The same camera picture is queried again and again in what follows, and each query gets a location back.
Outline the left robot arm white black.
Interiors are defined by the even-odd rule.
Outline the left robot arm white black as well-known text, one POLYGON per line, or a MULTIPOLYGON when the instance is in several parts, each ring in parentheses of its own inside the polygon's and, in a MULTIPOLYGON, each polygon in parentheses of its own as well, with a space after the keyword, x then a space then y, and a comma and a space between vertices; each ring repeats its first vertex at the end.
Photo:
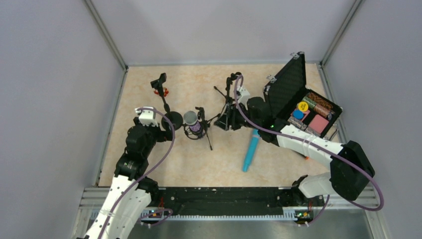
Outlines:
POLYGON ((116 164, 108 195, 85 239, 126 239, 144 209, 152 202, 158 185, 145 177, 148 156, 157 142, 172 139, 162 131, 153 112, 134 118, 127 131, 124 153, 116 164))

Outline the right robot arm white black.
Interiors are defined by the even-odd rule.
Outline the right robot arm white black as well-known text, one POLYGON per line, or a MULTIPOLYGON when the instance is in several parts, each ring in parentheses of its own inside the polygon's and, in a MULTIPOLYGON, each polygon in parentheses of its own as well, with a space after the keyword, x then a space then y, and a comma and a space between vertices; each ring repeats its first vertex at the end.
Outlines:
POLYGON ((301 130, 274 117, 260 97, 249 99, 247 105, 231 100, 214 124, 226 131, 257 129, 262 140, 310 157, 327 168, 327 173, 305 175, 293 183, 307 198, 338 194, 355 201, 369 183, 374 183, 375 171, 360 144, 332 142, 301 130))

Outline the teal microphone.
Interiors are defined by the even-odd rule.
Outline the teal microphone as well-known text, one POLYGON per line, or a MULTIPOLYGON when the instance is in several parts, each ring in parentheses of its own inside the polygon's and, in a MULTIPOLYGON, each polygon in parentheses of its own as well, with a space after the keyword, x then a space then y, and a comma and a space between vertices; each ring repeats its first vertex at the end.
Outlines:
POLYGON ((248 169, 249 169, 249 167, 250 167, 250 165, 253 161, 253 158, 254 158, 258 143, 259 143, 259 139, 260 139, 260 136, 258 134, 258 130, 254 129, 252 131, 249 146, 248 146, 245 158, 244 158, 243 167, 242 167, 243 172, 248 171, 248 169))

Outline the shock mount tripod stand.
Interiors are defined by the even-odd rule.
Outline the shock mount tripod stand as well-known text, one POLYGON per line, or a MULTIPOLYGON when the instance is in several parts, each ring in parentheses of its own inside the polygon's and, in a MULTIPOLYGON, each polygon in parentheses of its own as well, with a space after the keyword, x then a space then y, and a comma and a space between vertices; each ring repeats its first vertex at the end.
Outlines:
POLYGON ((182 126, 185 136, 190 140, 199 140, 206 137, 210 150, 213 150, 211 140, 208 135, 208 129, 211 126, 212 120, 220 117, 221 113, 217 114, 211 119, 206 119, 205 109, 203 107, 195 107, 195 109, 198 111, 197 113, 194 111, 188 111, 183 115, 184 123, 182 126))

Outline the purple glitter microphone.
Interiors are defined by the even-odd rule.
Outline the purple glitter microphone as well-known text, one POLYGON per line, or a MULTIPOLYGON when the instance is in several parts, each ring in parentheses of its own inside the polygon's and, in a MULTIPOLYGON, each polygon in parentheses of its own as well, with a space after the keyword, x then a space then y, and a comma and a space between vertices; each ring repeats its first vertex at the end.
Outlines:
POLYGON ((188 111, 184 114, 183 119, 185 121, 187 134, 201 135, 202 126, 198 120, 198 115, 194 111, 188 111))

